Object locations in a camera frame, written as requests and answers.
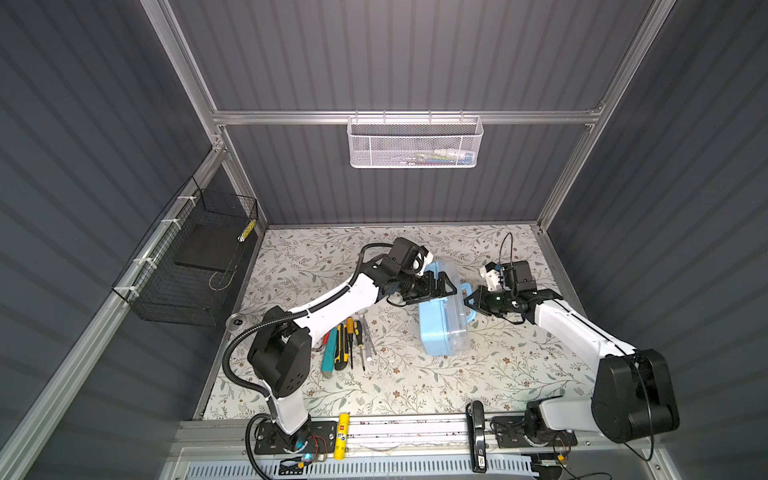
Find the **clear handle screwdriver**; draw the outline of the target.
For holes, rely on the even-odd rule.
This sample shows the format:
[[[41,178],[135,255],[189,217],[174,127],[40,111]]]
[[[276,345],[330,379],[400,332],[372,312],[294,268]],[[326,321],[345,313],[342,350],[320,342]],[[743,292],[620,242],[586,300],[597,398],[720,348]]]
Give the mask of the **clear handle screwdriver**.
[[[371,337],[371,330],[365,317],[361,318],[361,326],[363,330],[363,345],[364,353],[367,362],[372,362],[375,356],[375,348]]]

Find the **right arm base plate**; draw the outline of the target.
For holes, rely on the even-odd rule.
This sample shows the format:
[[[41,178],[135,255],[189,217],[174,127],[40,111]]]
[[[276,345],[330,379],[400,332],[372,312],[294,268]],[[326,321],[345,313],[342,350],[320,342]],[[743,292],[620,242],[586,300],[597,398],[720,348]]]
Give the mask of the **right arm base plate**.
[[[578,439],[573,432],[555,431],[546,427],[535,430],[528,426],[523,415],[494,416],[488,426],[500,448],[556,446],[570,449],[578,445]]]

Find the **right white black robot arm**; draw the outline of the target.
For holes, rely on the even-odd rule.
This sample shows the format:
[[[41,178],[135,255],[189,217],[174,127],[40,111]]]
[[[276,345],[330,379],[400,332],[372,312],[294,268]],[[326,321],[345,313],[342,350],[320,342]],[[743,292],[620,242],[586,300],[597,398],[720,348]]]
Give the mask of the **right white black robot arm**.
[[[588,431],[625,444],[675,431],[680,415],[665,357],[638,349],[603,330],[552,289],[538,288],[525,261],[480,267],[483,285],[464,301],[471,310],[504,319],[510,314],[556,337],[594,375],[589,397],[555,396],[527,404],[530,440],[559,431]]]

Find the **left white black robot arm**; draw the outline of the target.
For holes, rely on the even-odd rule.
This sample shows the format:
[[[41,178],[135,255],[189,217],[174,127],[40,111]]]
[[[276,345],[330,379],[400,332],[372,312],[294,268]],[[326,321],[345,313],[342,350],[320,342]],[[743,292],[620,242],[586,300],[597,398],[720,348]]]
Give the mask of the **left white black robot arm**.
[[[403,237],[363,245],[351,276],[340,285],[303,306],[275,306],[236,335],[224,350],[223,374],[262,395],[282,433],[308,429],[302,387],[312,348],[347,318],[392,295],[406,306],[459,296],[460,288],[447,273],[428,269],[432,262],[425,246]]]

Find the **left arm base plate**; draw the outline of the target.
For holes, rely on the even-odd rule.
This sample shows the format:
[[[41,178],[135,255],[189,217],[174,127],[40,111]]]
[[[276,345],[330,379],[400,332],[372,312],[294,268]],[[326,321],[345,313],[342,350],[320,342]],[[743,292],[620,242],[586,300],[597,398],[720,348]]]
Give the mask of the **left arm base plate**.
[[[312,421],[293,434],[285,433],[271,421],[260,422],[253,431],[258,455],[332,454],[337,433],[336,421]]]

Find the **blue plastic tool box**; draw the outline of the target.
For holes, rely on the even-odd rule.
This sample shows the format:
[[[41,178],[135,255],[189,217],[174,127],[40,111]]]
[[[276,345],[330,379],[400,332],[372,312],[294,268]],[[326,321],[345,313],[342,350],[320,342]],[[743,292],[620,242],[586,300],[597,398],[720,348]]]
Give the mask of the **blue plastic tool box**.
[[[457,293],[418,305],[420,338],[430,356],[455,356],[470,348],[468,326],[476,312],[464,304],[473,293],[469,283],[462,282],[459,268],[450,259],[436,259],[427,267],[433,273],[446,273]]]

